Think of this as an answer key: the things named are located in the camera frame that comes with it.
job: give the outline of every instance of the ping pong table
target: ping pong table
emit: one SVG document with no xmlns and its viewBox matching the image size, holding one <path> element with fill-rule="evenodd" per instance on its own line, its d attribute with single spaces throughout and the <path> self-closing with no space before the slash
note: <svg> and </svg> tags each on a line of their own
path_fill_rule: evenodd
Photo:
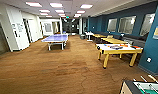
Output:
<svg viewBox="0 0 158 94">
<path fill-rule="evenodd" d="M 62 50 L 63 50 L 64 46 L 66 46 L 67 40 L 68 40 L 67 34 L 55 34 L 55 35 L 46 37 L 45 39 L 42 40 L 42 42 L 48 42 L 49 51 L 51 50 L 51 46 L 55 44 L 61 44 Z"/>
</svg>

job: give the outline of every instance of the ceiling light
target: ceiling light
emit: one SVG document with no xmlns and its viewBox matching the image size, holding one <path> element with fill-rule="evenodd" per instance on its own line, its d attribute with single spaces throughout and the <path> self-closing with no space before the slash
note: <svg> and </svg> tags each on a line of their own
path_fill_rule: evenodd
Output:
<svg viewBox="0 0 158 94">
<path fill-rule="evenodd" d="M 61 16 L 61 17 L 66 17 L 66 16 L 64 15 L 64 16 Z"/>
<path fill-rule="evenodd" d="M 26 4 L 33 6 L 33 7 L 42 7 L 42 5 L 40 5 L 39 3 L 35 3 L 35 2 L 26 2 Z"/>
<path fill-rule="evenodd" d="M 52 7 L 54 7 L 54 8 L 61 8 L 61 7 L 63 7 L 63 5 L 60 4 L 60 3 L 50 3 L 50 5 L 51 5 Z"/>
<path fill-rule="evenodd" d="M 46 17 L 52 17 L 51 15 L 48 15 L 48 16 L 46 16 Z"/>
<path fill-rule="evenodd" d="M 81 16 L 81 14 L 75 14 L 75 16 Z"/>
<path fill-rule="evenodd" d="M 79 16 L 74 16 L 75 18 L 78 18 Z"/>
<path fill-rule="evenodd" d="M 65 14 L 59 14 L 60 16 L 65 16 Z"/>
<path fill-rule="evenodd" d="M 40 12 L 50 12 L 49 10 L 39 10 Z"/>
<path fill-rule="evenodd" d="M 86 8 L 86 9 L 88 9 L 88 8 L 91 8 L 93 5 L 88 5 L 88 4 L 83 4 L 82 6 L 81 6 L 81 8 Z"/>
<path fill-rule="evenodd" d="M 41 15 L 48 15 L 47 13 L 40 13 Z"/>
<path fill-rule="evenodd" d="M 77 11 L 77 13 L 85 13 L 85 11 L 84 10 L 79 10 L 79 11 Z"/>
<path fill-rule="evenodd" d="M 63 10 L 55 10 L 57 13 L 64 13 Z"/>
</svg>

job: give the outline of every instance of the office window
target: office window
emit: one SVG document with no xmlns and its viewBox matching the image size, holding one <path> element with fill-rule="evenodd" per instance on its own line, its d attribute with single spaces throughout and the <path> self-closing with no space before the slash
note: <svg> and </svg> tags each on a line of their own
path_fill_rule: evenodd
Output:
<svg viewBox="0 0 158 94">
<path fill-rule="evenodd" d="M 133 31 L 135 19 L 136 19 L 136 16 L 121 18 L 118 32 L 131 34 Z"/>
<path fill-rule="evenodd" d="M 140 36 L 144 36 L 150 31 L 151 25 L 154 21 L 154 17 L 155 17 L 155 14 L 147 14 L 145 16 L 145 19 L 141 28 Z"/>
<path fill-rule="evenodd" d="M 117 19 L 109 19 L 107 31 L 115 32 Z"/>
</svg>

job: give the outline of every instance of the blue wall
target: blue wall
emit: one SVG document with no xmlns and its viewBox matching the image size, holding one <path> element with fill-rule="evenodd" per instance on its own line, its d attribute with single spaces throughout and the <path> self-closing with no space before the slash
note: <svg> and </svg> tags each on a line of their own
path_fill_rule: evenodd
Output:
<svg viewBox="0 0 158 94">
<path fill-rule="evenodd" d="M 130 17 L 130 16 L 136 16 L 136 21 L 134 24 L 134 28 L 132 31 L 131 35 L 134 36 L 140 36 L 140 31 L 141 31 L 141 26 L 143 23 L 143 19 L 145 17 L 146 14 L 152 14 L 155 13 L 156 8 L 157 8 L 157 4 L 158 2 L 152 2 L 152 3 L 148 3 L 148 4 L 144 4 L 141 6 L 137 6 L 134 8 L 130 8 L 130 9 L 126 9 L 123 11 L 119 11 L 119 12 L 115 12 L 115 13 L 111 13 L 108 15 L 101 15 L 98 17 L 95 17 L 94 19 L 90 19 L 91 22 L 93 22 L 92 20 L 97 21 L 96 23 L 90 23 L 90 27 L 93 27 L 93 25 L 97 24 L 97 29 L 94 31 L 101 31 L 101 32 L 108 32 L 107 31 L 107 26 L 108 26 L 108 21 L 109 19 L 114 19 L 117 18 L 117 26 L 116 26 L 116 31 L 115 32 L 111 32 L 112 34 L 116 34 L 116 35 L 120 35 L 120 33 L 118 33 L 118 28 L 119 28 L 119 21 L 120 18 L 122 17 Z"/>
<path fill-rule="evenodd" d="M 145 47 L 144 52 L 139 62 L 139 66 L 158 74 L 158 40 L 153 39 L 153 35 L 155 32 L 156 27 L 158 26 L 158 7 L 155 14 L 154 22 L 151 26 Z M 151 62 L 147 62 L 147 58 L 150 57 L 152 60 Z"/>
</svg>

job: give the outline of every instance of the table surface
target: table surface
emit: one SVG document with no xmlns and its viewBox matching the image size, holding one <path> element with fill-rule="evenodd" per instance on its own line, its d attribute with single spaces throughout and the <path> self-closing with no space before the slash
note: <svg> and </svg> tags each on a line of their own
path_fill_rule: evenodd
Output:
<svg viewBox="0 0 158 94">
<path fill-rule="evenodd" d="M 67 41 L 67 40 L 68 40 L 67 34 L 55 34 L 55 35 L 46 37 L 45 39 L 42 40 L 42 42 L 62 42 L 62 41 Z"/>
<path fill-rule="evenodd" d="M 112 44 L 126 44 L 127 42 L 122 41 L 122 40 L 118 40 L 115 38 L 101 38 L 104 41 L 110 42 Z"/>
<path fill-rule="evenodd" d="M 97 37 L 97 38 L 105 38 L 105 37 L 107 37 L 107 36 L 104 36 L 104 35 L 101 35 L 101 34 L 94 34 L 93 36 Z"/>
<path fill-rule="evenodd" d="M 120 46 L 120 44 L 96 44 L 97 46 L 100 47 L 100 49 L 102 50 L 116 50 L 116 49 L 112 49 L 110 48 L 110 46 L 115 46 L 118 45 Z M 122 49 L 118 49 L 118 50 L 136 50 L 135 48 L 132 47 L 123 47 Z"/>
</svg>

